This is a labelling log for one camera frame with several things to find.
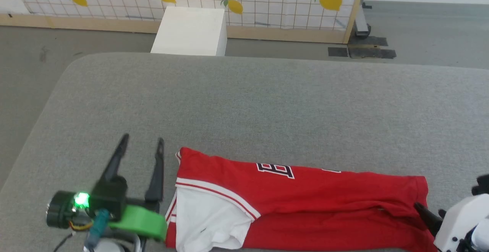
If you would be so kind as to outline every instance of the yellow wire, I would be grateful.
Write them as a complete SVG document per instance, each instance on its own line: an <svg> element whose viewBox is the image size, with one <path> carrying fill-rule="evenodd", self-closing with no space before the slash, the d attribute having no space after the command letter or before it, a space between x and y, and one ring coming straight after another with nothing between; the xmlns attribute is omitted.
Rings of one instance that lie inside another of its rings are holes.
<svg viewBox="0 0 489 252"><path fill-rule="evenodd" d="M90 227L92 227L93 225L93 222L90 222L88 224L85 224L84 226L76 226L72 223L72 221L69 221L70 223L70 227L75 230L75 231L84 231L84 230L87 230L89 229Z"/></svg>

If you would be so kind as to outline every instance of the green light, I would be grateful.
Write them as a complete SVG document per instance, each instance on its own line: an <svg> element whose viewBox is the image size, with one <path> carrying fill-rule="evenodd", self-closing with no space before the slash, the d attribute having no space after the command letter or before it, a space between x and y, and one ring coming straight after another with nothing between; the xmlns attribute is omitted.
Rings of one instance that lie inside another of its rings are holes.
<svg viewBox="0 0 489 252"><path fill-rule="evenodd" d="M78 193L75 195L75 206L77 207L89 207L90 195L87 193Z"/></svg>

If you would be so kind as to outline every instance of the blue connector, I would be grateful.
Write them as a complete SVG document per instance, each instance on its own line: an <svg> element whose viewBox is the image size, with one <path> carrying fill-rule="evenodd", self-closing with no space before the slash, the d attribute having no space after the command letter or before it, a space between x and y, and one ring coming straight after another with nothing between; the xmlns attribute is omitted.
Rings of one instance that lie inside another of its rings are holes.
<svg viewBox="0 0 489 252"><path fill-rule="evenodd" d="M97 247L102 234L107 227L108 220L110 219L110 213L106 209L99 210L95 220L93 221L93 225L90 228L89 235L84 242L84 246L90 250L94 250Z"/></svg>

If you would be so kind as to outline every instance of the wooden frame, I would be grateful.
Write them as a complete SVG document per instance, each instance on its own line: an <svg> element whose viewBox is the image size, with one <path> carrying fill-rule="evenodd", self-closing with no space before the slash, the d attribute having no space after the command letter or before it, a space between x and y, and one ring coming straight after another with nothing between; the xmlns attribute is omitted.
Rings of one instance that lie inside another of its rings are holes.
<svg viewBox="0 0 489 252"><path fill-rule="evenodd" d="M346 44L350 39L360 0L355 0L346 31L319 29L275 29L269 27L227 26L228 38ZM0 14L0 26L45 27L50 29L85 29L157 33L160 22L99 18L51 17L23 14Z"/></svg>

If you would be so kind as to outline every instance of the floor stain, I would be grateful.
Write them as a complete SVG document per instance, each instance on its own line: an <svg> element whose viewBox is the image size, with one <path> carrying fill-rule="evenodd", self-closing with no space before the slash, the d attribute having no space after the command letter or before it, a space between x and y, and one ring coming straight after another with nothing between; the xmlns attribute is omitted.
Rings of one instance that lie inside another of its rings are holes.
<svg viewBox="0 0 489 252"><path fill-rule="evenodd" d="M43 62L43 63L46 63L46 55L47 55L47 52L49 52L49 50L46 50L46 46L43 46L41 49L40 49L40 53L39 53L39 61Z"/></svg>

